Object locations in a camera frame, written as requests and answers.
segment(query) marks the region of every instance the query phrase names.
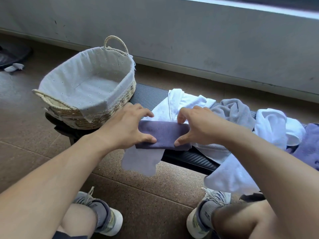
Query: folded purple towel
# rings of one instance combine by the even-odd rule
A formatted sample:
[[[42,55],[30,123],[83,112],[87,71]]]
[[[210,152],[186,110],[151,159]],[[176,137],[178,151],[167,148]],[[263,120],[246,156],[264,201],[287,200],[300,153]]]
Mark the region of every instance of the folded purple towel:
[[[177,122],[140,121],[138,129],[142,133],[147,133],[155,137],[157,142],[141,142],[135,145],[136,148],[187,151],[192,147],[190,143],[178,147],[174,146],[176,139],[189,132],[188,124],[178,124]]]
[[[308,124],[305,137],[291,154],[319,171],[319,126]]]

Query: basket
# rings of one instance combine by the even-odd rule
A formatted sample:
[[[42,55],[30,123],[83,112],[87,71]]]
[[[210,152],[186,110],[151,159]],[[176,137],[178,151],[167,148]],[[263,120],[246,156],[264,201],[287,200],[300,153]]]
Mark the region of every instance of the basket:
[[[117,39],[125,52],[106,43]],[[106,38],[103,47],[78,53],[60,64],[32,90],[53,117],[76,129],[101,127],[133,96],[135,63],[124,42]]]

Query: sock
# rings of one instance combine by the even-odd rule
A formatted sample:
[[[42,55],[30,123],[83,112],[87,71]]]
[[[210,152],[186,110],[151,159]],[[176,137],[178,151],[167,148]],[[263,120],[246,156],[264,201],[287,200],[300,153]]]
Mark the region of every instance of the sock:
[[[88,207],[95,212],[97,217],[97,225],[95,229],[108,223],[111,216],[111,209],[104,201],[95,199]]]
[[[216,204],[214,201],[204,201],[204,204],[202,205],[199,211],[199,218],[205,226],[213,229],[212,214],[219,207],[221,206]]]

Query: shoe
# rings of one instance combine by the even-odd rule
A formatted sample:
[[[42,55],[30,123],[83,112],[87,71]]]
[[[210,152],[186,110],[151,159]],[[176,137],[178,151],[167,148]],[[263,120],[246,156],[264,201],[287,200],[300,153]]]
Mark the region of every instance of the shoe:
[[[211,200],[214,201],[220,207],[228,205],[230,203],[231,193],[227,192],[220,192],[216,190],[202,188],[204,190],[205,196],[201,202],[199,202],[197,208],[193,209],[193,211],[188,215],[186,221],[186,227],[189,234],[195,239],[202,239],[204,238],[209,231],[211,230],[210,227],[204,225],[199,217],[200,209],[202,205]]]
[[[86,206],[90,207],[90,205],[93,202],[100,202],[105,207],[105,209],[107,211],[107,218],[105,221],[108,221],[108,223],[97,228],[95,230],[95,232],[101,233],[105,236],[112,237],[120,231],[122,224],[123,224],[123,216],[118,210],[110,208],[104,201],[102,201],[100,199],[93,198],[92,197],[93,189],[94,189],[94,187],[91,188],[89,193],[85,193],[82,191],[78,192],[73,203],[86,205]]]

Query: bare leg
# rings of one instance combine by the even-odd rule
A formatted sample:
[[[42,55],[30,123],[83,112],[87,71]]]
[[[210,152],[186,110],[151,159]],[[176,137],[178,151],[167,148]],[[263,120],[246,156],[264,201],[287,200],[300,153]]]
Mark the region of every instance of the bare leg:
[[[58,231],[71,237],[88,236],[94,233],[97,223],[96,214],[85,205],[71,204],[67,210]]]
[[[221,207],[213,213],[212,224],[220,238],[290,238],[266,200]]]

